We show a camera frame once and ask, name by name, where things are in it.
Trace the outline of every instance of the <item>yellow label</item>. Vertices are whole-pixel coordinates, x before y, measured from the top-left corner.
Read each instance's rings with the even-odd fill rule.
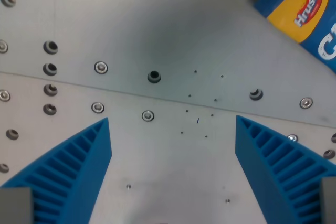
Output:
[[[284,0],[267,19],[298,43],[313,32],[328,0]]]

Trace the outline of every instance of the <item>metal plate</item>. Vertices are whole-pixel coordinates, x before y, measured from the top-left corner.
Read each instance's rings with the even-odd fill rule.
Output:
[[[0,74],[0,88],[12,95],[0,102],[0,163],[10,169],[0,184],[108,116],[113,156],[90,223],[266,224],[235,156],[236,113],[56,82],[58,94],[49,97],[43,92],[48,83]],[[104,104],[102,114],[92,112],[95,101]],[[56,115],[43,112],[46,103],[56,106]],[[142,120],[145,110],[155,114],[152,122]],[[241,115],[297,134],[319,154],[336,147],[330,140],[335,129]],[[19,139],[9,140],[8,129]]]
[[[17,0],[0,6],[0,71],[336,126],[336,76],[250,0]],[[56,55],[43,51],[54,40]],[[93,66],[102,60],[105,75]],[[45,63],[58,73],[48,77]],[[156,70],[158,84],[147,81]],[[264,97],[250,100],[260,88]],[[299,102],[312,97],[303,111]]]

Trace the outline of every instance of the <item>bolt head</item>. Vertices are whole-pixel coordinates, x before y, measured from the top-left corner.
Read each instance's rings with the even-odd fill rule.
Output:
[[[310,97],[303,98],[300,101],[300,107],[304,110],[310,108],[312,105],[313,105],[313,100]]]
[[[298,136],[294,134],[290,134],[289,136],[287,136],[287,138],[293,142],[297,142],[299,140]]]

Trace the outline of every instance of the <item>screw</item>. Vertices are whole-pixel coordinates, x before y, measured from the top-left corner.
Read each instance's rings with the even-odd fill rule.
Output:
[[[91,109],[94,113],[100,114],[104,112],[105,107],[101,102],[94,102],[91,106]]]
[[[0,90],[0,101],[8,102],[11,99],[10,93],[7,90]]]
[[[105,62],[98,61],[96,64],[94,64],[94,70],[99,74],[104,74],[109,70],[109,68]]]
[[[0,39],[0,53],[4,54],[8,51],[8,44],[6,41]]]
[[[287,136],[287,138],[293,142],[297,142],[299,141],[298,136],[294,135],[294,134],[290,134],[289,136]]]
[[[303,98],[300,101],[300,107],[304,110],[309,109],[313,105],[313,99],[310,97]]]
[[[145,110],[142,112],[142,119],[146,122],[151,122],[154,120],[154,113],[150,110]]]

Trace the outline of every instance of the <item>hrusty logo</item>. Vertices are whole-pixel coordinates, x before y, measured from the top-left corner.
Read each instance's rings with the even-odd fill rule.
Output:
[[[320,9],[322,0],[306,0],[304,6],[298,11],[298,16],[294,20],[299,27],[308,23]]]

